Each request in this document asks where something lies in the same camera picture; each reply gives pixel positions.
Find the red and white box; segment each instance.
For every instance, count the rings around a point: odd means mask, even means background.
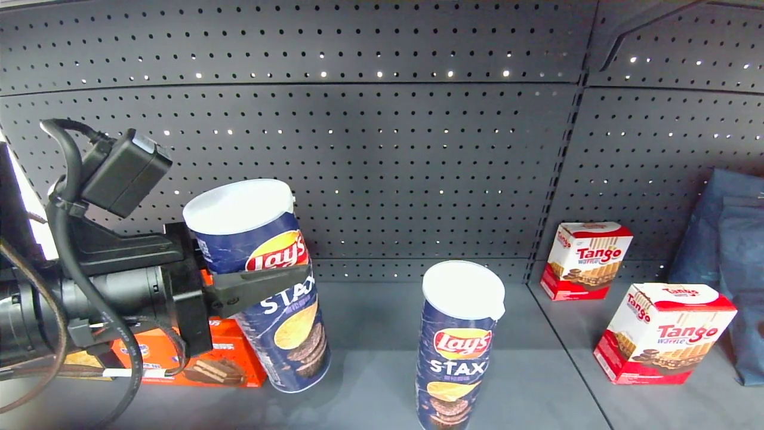
[[[682,384],[736,313],[708,285],[633,284],[594,358],[616,384]]]
[[[633,238],[618,223],[562,223],[541,278],[552,300],[601,300]]]

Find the lay's stax can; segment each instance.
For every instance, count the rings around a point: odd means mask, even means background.
[[[416,411],[425,430],[464,430],[480,392],[504,285],[466,261],[440,262],[422,280],[425,296],[416,365]]]
[[[289,185],[254,179],[200,194],[183,208],[183,218],[214,273],[311,264],[293,202]],[[332,354],[312,271],[302,284],[235,318],[276,389],[303,391],[329,369]]]

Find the black cylindrical motor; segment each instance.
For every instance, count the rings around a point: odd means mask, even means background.
[[[118,314],[173,323],[168,309],[172,300],[168,301],[160,267],[110,273],[91,280]],[[96,331],[93,337],[90,326],[101,323],[102,317],[73,281],[49,280],[49,285],[66,312],[69,351],[118,338],[108,327]],[[144,325],[135,327],[133,332],[151,328],[154,327]],[[57,342],[53,312],[31,284],[23,278],[0,283],[0,368],[49,355]]]

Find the gray pegboard wall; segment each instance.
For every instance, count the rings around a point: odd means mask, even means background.
[[[82,2],[0,16],[0,95],[113,86],[570,82],[595,2]]]
[[[560,222],[612,220],[629,259],[667,263],[711,168],[764,174],[763,138],[764,96],[587,89],[536,258]]]
[[[526,279],[558,222],[602,219],[632,227],[628,258],[658,272],[709,167],[764,173],[764,12],[740,3],[20,9],[0,14],[0,122],[40,195],[63,159],[39,119],[170,147],[173,170],[130,219],[92,210],[120,233],[269,177],[294,189],[335,280],[407,281],[455,257]]]
[[[761,93],[764,3],[744,3],[604,5],[594,27],[600,43],[593,44],[589,85]],[[633,27],[614,24],[624,22]]]
[[[93,210],[120,233],[159,230],[203,191],[269,177],[291,185],[318,258],[527,259],[574,91],[160,86],[10,96],[2,107],[40,195],[63,172],[40,119],[71,115],[111,135],[134,127],[170,149],[172,170],[129,219]]]

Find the robotic arm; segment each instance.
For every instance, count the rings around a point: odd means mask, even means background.
[[[140,386],[143,363],[135,333],[177,327],[185,363],[212,349],[210,317],[230,317],[309,274],[303,265],[211,276],[183,223],[166,224],[163,234],[119,236],[88,220],[90,204],[128,217],[170,169],[169,154],[133,129],[114,139],[68,119],[45,120],[40,127],[66,157],[67,173],[51,188],[46,206],[60,259],[29,264],[25,256],[12,255],[13,240],[2,239],[11,264],[0,258],[0,380],[24,376],[24,364],[55,354],[41,390],[60,368],[66,355],[61,351],[106,355],[111,341],[122,339],[132,350],[133,383],[103,426],[119,417]],[[90,140],[84,158],[66,130]],[[9,203],[0,211],[3,219],[25,215],[20,199]],[[2,406],[0,413],[23,402]]]

